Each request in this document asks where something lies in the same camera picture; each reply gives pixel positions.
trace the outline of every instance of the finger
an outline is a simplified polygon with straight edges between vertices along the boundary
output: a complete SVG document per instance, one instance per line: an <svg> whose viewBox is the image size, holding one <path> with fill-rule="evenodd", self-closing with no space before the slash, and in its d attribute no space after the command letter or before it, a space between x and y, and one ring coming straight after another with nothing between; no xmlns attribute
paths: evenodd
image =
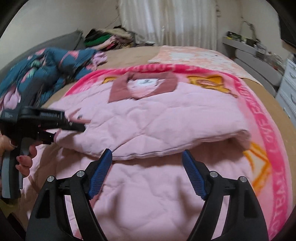
<svg viewBox="0 0 296 241"><path fill-rule="evenodd" d="M11 143L7 136L0 135L0 156L3 156L5 151L12 151L16 146Z"/></svg>
<svg viewBox="0 0 296 241"><path fill-rule="evenodd" d="M15 168L20 171L21 174L24 175L24 177L27 177L30 175L30 168L25 167L23 165L15 165Z"/></svg>
<svg viewBox="0 0 296 241"><path fill-rule="evenodd" d="M17 156L17 161L25 167L31 168L33 166L33 161L29 156Z"/></svg>
<svg viewBox="0 0 296 241"><path fill-rule="evenodd" d="M30 147L29 147L29 156L31 158L34 158L37 156L37 149L36 149L36 146L39 146L42 144L42 141L38 141L38 142L35 142L34 144L32 144Z"/></svg>

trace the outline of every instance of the curtain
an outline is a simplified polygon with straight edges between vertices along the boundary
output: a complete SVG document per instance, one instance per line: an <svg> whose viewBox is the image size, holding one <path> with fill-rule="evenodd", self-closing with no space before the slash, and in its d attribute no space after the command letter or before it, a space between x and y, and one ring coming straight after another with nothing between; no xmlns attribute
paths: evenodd
<svg viewBox="0 0 296 241"><path fill-rule="evenodd" d="M119 0L124 28L158 45L216 50L215 0Z"/></svg>

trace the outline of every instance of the blue gripper pad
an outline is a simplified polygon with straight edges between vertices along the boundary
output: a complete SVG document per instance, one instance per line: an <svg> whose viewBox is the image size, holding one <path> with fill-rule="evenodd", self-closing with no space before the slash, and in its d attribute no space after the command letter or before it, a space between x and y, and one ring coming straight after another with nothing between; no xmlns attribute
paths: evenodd
<svg viewBox="0 0 296 241"><path fill-rule="evenodd" d="M90 199L93 199L94 196L96 196L100 192L103 186L105 177L110 169L111 163L112 163L112 152L111 150L108 150L105 156L103 157L101 163L97 167L94 175L91 177L89 192L88 192Z"/></svg>
<svg viewBox="0 0 296 241"><path fill-rule="evenodd" d="M196 195L200 196L203 200L207 197L207 192L205 190L205 181L201 176L200 172L194 164L195 160L188 154L187 151L182 153L182 163L185 171L189 177L192 187Z"/></svg>

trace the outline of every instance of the wall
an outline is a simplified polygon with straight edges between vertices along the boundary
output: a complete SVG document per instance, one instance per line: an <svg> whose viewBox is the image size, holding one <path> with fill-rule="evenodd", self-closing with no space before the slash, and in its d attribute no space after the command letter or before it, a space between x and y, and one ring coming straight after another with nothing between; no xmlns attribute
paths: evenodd
<svg viewBox="0 0 296 241"><path fill-rule="evenodd" d="M240 0L244 20L255 26L257 38L269 51L285 60L289 51L283 48L277 12L266 0Z"/></svg>
<svg viewBox="0 0 296 241"><path fill-rule="evenodd" d="M19 54L46 40L92 28L120 24L117 0L29 0L0 38L0 69Z"/></svg>
<svg viewBox="0 0 296 241"><path fill-rule="evenodd" d="M222 38L228 31L239 33L240 30L240 6L238 0L216 0L219 9L217 51L227 55L226 46L222 44Z"/></svg>

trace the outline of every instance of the brown bed sheet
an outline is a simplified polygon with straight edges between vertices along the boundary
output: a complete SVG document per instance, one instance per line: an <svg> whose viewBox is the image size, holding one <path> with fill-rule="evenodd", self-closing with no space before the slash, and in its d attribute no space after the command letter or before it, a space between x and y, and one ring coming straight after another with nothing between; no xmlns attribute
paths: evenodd
<svg viewBox="0 0 296 241"><path fill-rule="evenodd" d="M152 59L158 54L159 49L160 47L137 47L109 51L107 52L108 62L99 66L98 69L119 68L146 64L148 60ZM275 98L272 97L272 95L269 94L263 86L249 79L244 79L244 81L263 102L274 122L277 124L278 129L280 130L289 158L292 175L292 188L293 190L296 190L296 129ZM44 107L48 107L51 103L59 100L72 85L73 84L67 85L55 93L44 105ZM295 204L296 191L293 192L293 205Z"/></svg>

